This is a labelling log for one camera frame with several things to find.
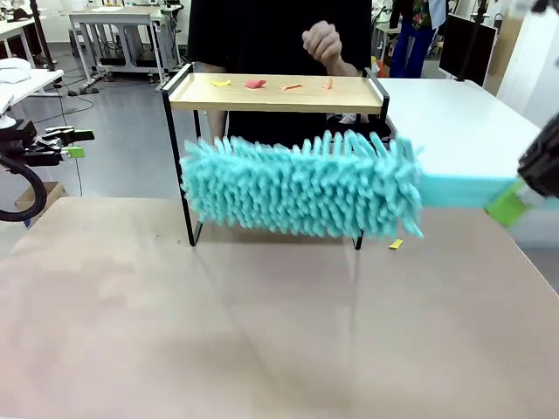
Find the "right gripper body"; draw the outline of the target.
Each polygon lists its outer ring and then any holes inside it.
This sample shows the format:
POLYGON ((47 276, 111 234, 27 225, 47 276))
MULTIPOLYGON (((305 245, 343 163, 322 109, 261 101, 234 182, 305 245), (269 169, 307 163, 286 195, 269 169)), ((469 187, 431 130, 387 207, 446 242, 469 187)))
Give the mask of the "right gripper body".
POLYGON ((518 175, 541 196, 559 196, 559 115, 555 115, 519 159, 518 175))

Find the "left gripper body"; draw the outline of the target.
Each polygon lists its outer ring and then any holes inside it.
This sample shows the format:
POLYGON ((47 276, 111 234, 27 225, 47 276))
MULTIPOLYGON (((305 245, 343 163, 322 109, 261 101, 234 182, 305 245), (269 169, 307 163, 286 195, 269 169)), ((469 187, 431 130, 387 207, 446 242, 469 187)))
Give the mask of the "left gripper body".
POLYGON ((16 120, 13 127, 0 129, 0 155, 27 166, 58 166, 61 142, 53 133, 39 135, 30 120, 16 120))

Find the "teal microfiber duster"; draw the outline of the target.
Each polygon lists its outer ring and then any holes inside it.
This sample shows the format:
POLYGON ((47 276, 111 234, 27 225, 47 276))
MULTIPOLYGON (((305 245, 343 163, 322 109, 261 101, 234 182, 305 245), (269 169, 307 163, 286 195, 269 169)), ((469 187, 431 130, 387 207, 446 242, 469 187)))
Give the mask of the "teal microfiber duster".
POLYGON ((420 237, 424 206, 483 208, 512 180, 429 175, 419 150, 353 131, 287 148, 187 142, 182 190, 202 222, 310 237, 420 237))

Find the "person's left hand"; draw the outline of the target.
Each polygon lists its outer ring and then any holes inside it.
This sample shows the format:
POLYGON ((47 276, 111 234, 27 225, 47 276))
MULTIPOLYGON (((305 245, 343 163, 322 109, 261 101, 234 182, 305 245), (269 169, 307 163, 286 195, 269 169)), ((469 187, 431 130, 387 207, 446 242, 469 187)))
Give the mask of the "person's left hand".
POLYGON ((342 41, 333 24, 320 21, 302 33, 304 50, 320 62, 329 75, 341 75, 342 41))

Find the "brown cardboard box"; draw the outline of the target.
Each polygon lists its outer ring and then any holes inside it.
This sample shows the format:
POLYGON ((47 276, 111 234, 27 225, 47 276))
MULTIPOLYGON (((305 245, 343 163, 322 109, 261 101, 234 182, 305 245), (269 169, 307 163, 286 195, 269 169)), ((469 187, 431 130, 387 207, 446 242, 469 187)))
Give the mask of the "brown cardboard box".
MULTIPOLYGON (((68 196, 66 189, 61 182, 45 182, 44 185, 47 193, 45 207, 33 218, 24 221, 24 226, 27 229, 29 229, 58 199, 68 196)), ((29 209, 34 202, 34 198, 35 196, 32 187, 28 187, 15 201, 16 209, 29 209)))

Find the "white cloth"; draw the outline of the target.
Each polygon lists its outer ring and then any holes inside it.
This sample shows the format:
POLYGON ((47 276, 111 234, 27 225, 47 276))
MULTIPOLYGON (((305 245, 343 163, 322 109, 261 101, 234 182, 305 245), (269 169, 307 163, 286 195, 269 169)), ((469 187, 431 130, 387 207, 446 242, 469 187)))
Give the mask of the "white cloth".
POLYGON ((21 58, 0 59, 0 83, 16 84, 31 77, 31 64, 21 58))

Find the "white desk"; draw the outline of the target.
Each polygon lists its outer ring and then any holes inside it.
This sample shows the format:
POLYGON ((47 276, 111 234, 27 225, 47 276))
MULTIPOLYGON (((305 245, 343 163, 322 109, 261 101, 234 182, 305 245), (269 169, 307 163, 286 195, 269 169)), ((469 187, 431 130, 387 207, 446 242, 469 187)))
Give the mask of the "white desk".
POLYGON ((382 79, 388 118, 427 175, 505 179, 540 128, 471 81, 382 79))

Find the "black tripod pole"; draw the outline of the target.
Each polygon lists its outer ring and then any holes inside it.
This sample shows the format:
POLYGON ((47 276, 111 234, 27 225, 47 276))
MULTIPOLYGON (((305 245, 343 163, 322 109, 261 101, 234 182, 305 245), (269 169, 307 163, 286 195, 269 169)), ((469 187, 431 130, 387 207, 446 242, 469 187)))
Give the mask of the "black tripod pole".
POLYGON ((55 64, 53 63, 52 56, 50 54, 50 50, 48 48, 48 44, 45 39, 43 26, 40 20, 40 13, 38 10, 38 2, 37 0, 29 0, 29 1, 30 1, 31 13, 33 15, 36 31, 38 34, 38 40, 46 60, 47 68, 50 72, 54 72, 56 68, 55 68, 55 64))

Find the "white background table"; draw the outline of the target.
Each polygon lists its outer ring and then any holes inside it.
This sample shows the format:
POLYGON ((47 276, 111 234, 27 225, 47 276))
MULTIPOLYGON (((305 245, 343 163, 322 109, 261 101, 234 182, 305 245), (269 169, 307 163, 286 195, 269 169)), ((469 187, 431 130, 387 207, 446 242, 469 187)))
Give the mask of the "white background table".
POLYGON ((24 18, 8 22, 0 20, 0 58, 11 58, 14 56, 10 48, 10 40, 18 37, 22 43, 24 58, 30 63, 32 69, 36 69, 33 46, 36 44, 31 37, 31 29, 36 29, 33 18, 24 18))

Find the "brown cardboard board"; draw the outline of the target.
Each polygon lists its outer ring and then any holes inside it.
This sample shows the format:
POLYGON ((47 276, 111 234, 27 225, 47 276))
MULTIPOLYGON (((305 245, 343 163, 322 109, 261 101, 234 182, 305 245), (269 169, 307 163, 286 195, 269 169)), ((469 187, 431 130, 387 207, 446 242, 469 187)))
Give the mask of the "brown cardboard board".
POLYGON ((492 57, 488 67, 485 89, 496 96, 514 51, 523 23, 508 10, 502 17, 492 57))

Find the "black computer monitor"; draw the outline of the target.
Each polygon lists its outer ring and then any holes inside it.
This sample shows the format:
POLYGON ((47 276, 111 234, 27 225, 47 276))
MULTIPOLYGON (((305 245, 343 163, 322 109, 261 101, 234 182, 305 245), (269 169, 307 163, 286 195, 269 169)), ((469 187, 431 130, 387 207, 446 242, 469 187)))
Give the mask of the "black computer monitor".
MULTIPOLYGON (((473 37, 475 23, 463 17, 449 14, 445 23, 445 35, 439 69, 454 77, 462 70, 469 44, 473 37)), ((482 87, 496 41, 497 30, 482 24, 477 32, 473 49, 469 56, 464 78, 482 87)))

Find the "black pole stand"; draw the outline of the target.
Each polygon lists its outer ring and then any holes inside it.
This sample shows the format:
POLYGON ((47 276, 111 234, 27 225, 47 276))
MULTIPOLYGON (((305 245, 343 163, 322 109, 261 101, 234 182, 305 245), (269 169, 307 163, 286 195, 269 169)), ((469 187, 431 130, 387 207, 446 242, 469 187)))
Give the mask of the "black pole stand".
POLYGON ((470 38, 469 44, 466 48, 466 54, 464 56, 464 60, 462 63, 462 66, 460 68, 459 74, 456 77, 456 80, 458 82, 464 82, 466 79, 466 71, 467 71, 467 67, 470 61, 470 58, 472 56, 473 53, 473 48, 478 36, 478 32, 479 29, 481 27, 482 22, 484 21, 484 16, 487 12, 487 3, 488 0, 477 0, 477 4, 478 4, 478 9, 477 9, 477 13, 475 15, 475 19, 474 19, 474 24, 473 24, 473 30, 472 30, 472 36, 470 38))

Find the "person in blue trousers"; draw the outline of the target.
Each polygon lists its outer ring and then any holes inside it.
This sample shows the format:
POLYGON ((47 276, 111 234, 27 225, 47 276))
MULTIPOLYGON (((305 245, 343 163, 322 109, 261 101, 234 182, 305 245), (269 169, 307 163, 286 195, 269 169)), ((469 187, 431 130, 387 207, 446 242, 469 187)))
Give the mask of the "person in blue trousers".
POLYGON ((445 25, 449 0, 393 0, 391 29, 401 30, 390 63, 390 77, 419 79, 437 29, 445 25))

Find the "person in black t-shirt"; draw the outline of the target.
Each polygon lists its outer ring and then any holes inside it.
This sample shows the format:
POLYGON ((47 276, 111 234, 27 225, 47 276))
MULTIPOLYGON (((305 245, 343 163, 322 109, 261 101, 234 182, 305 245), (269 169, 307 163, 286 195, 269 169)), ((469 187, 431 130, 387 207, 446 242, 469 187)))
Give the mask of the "person in black t-shirt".
MULTIPOLYGON (((302 33, 324 20, 342 41, 341 57, 370 63, 371 0, 191 0, 188 54, 201 72, 326 76, 303 48, 302 33)), ((322 136, 325 113, 227 111, 225 136, 302 146, 322 136)))

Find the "black frame wooden shelf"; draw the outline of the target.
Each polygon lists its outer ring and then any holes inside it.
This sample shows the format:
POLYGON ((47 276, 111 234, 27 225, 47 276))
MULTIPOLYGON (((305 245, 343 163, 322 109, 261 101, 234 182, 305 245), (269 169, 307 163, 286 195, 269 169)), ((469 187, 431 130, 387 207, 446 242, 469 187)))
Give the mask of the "black frame wooden shelf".
MULTIPOLYGON (((369 74, 361 77, 264 75, 261 79, 266 80, 266 85, 255 90, 245 87, 245 82, 250 80, 247 74, 228 74, 224 79, 230 79, 231 84, 216 87, 211 84, 212 80, 217 80, 215 73, 195 73, 188 68, 182 69, 162 89, 166 112, 184 108, 193 112, 352 113, 382 118, 387 113, 390 101, 377 79, 369 74), (325 90, 322 86, 330 77, 334 79, 333 88, 325 90), (302 88, 289 91, 280 89, 292 84, 302 84, 302 88)), ((185 153, 185 144, 174 146, 173 153, 183 212, 189 215, 195 211, 181 187, 183 172, 180 160, 185 153)), ((190 244, 197 242, 203 223, 199 218, 186 223, 190 244)))

